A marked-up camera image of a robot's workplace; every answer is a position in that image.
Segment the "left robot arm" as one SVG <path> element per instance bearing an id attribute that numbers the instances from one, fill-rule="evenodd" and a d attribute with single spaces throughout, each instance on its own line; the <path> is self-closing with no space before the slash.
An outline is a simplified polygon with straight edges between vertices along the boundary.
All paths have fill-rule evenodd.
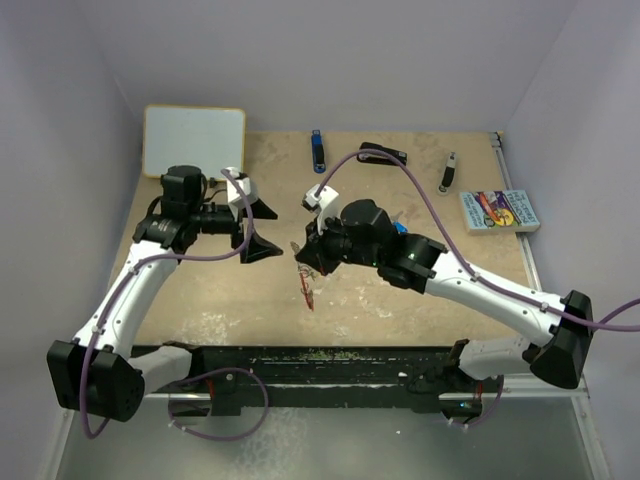
<path id="1" fill-rule="evenodd" d="M 68 341 L 55 341 L 46 356 L 61 407 L 84 418 L 126 422 L 143 398 L 171 383 L 184 392 L 202 387 L 206 378 L 200 348 L 169 343 L 139 357 L 132 350 L 138 330 L 166 280 L 183 261 L 197 261 L 188 249 L 198 236 L 227 235 L 231 251 L 243 264 L 282 255 L 261 237 L 257 219 L 277 213 L 260 198 L 249 176 L 230 167 L 227 201 L 207 198 L 209 180 L 193 165 L 170 167 L 160 178 L 161 194 L 137 224 L 125 263 L 91 318 Z"/>

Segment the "blue key tag with key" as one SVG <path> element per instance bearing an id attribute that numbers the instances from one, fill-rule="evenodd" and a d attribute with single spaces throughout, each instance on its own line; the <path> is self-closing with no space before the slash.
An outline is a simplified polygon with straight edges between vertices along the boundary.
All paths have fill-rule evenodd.
<path id="1" fill-rule="evenodd" d="M 394 227 L 399 233 L 407 233 L 408 229 L 400 222 L 403 212 L 399 212 L 391 217 Z"/>

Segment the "red-handled metal key organizer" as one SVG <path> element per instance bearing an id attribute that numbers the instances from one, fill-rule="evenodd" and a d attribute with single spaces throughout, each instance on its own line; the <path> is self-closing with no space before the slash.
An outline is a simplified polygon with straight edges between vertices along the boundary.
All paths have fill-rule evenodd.
<path id="1" fill-rule="evenodd" d="M 315 280 L 315 273 L 306 264 L 300 263 L 296 259 L 296 255 L 300 252 L 299 244 L 294 241 L 290 241 L 289 244 L 295 255 L 297 272 L 301 283 L 301 293 L 304 296 L 307 308 L 313 312 L 315 310 L 314 292 L 309 281 Z"/>

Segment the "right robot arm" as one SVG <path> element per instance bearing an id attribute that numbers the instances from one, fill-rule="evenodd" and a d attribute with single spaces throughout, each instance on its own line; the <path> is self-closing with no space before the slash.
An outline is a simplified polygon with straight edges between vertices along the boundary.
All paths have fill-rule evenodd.
<path id="1" fill-rule="evenodd" d="M 388 284 L 454 301 L 517 332 L 511 339 L 461 340 L 445 366 L 446 383 L 467 391 L 479 380 L 531 372 L 559 388 L 580 383 L 593 338 L 590 298 L 530 290 L 476 267 L 465 270 L 443 244 L 399 232 L 371 199 L 344 208 L 311 197 L 303 206 L 315 216 L 305 228 L 298 262 L 323 276 L 342 264 L 371 267 Z"/>

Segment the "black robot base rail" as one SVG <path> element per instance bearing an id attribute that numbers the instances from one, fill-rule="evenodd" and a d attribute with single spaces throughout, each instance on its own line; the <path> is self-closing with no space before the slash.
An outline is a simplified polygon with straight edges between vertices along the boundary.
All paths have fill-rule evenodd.
<path id="1" fill-rule="evenodd" d="M 212 400 L 213 414 L 243 407 L 409 409 L 477 417 L 495 379 L 459 370 L 459 347 L 198 346 L 189 383 L 160 393 Z"/>

